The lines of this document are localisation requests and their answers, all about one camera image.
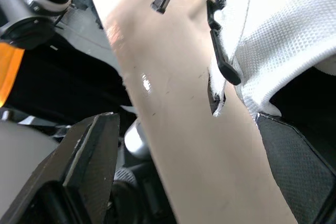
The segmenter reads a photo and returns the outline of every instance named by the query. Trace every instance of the black tab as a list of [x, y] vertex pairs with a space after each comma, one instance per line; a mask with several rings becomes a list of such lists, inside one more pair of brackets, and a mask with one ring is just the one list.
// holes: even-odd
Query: black tab
[[239, 85], [241, 83], [241, 79], [239, 77], [238, 72], [229, 64], [225, 61], [223, 51], [220, 47], [218, 36], [217, 36], [217, 31], [211, 30], [211, 39], [212, 43], [214, 45], [214, 50], [215, 50], [215, 55], [216, 55], [216, 60], [217, 60], [217, 65], [222, 73], [223, 77], [230, 82], [233, 85]]

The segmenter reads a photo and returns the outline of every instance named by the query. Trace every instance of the black textured pad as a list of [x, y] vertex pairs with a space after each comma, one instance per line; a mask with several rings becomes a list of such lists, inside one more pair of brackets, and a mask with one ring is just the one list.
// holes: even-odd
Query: black textured pad
[[321, 223], [332, 205], [335, 175], [291, 125], [263, 114], [257, 124], [273, 177], [296, 220]]

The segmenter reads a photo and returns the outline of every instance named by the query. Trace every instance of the white mesh fabric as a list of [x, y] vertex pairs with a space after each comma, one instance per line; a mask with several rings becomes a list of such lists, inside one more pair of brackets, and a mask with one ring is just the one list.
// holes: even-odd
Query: white mesh fabric
[[[226, 8], [222, 13], [230, 15]], [[217, 21], [225, 27], [223, 18]], [[234, 54], [234, 67], [242, 78], [237, 94], [253, 118], [260, 111], [281, 115], [269, 99], [335, 53], [336, 0], [250, 0]]]

